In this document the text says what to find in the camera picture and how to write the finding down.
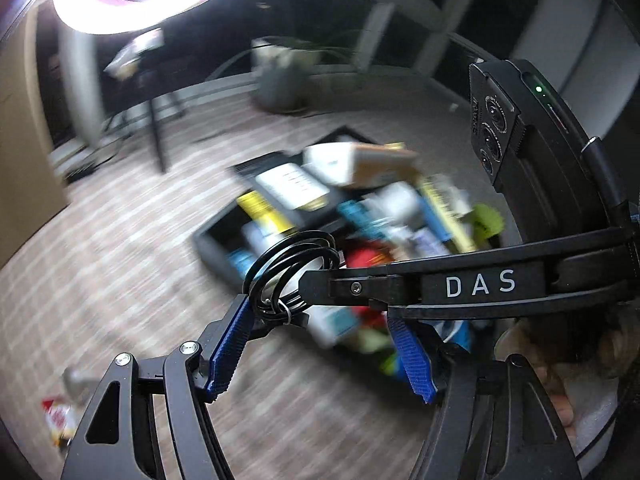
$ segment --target blue textured pad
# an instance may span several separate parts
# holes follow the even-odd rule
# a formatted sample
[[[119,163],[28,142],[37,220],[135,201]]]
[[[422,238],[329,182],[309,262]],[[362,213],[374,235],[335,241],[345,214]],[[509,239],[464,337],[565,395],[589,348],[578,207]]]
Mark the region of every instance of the blue textured pad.
[[[431,377],[429,356],[403,319],[387,319],[386,324],[402,359],[411,387],[416,394],[422,396],[424,402],[431,402],[436,395],[436,387]]]
[[[209,361],[209,381],[206,391],[207,397],[211,400],[216,400],[219,394],[228,389],[253,327],[254,311],[249,305],[249,301],[244,300]]]

